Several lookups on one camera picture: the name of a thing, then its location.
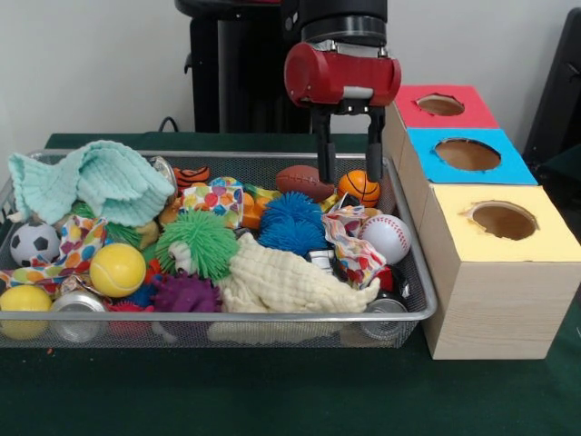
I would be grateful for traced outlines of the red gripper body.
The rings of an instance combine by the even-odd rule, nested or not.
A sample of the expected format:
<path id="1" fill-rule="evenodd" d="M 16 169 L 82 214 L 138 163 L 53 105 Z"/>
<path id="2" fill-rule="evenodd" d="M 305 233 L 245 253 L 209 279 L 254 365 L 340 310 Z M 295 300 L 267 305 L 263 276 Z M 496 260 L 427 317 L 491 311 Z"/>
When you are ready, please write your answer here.
<path id="1" fill-rule="evenodd" d="M 307 43 L 294 45 L 284 65 L 284 83 L 297 106 L 337 105 L 353 101 L 383 107 L 401 85 L 399 61 L 321 51 Z"/>

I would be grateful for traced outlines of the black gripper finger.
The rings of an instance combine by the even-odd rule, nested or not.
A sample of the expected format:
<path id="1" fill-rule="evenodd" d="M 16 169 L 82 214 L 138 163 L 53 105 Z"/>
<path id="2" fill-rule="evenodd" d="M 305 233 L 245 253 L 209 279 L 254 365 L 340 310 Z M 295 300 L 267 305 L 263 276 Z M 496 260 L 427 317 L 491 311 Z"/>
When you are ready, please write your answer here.
<path id="1" fill-rule="evenodd" d="M 319 179 L 322 183 L 334 183 L 336 147 L 330 136 L 331 111 L 327 106 L 311 108 L 312 131 L 316 137 Z"/>
<path id="2" fill-rule="evenodd" d="M 371 107 L 369 119 L 366 172 L 370 181 L 380 181 L 383 176 L 382 132 L 385 126 L 385 109 Z"/>

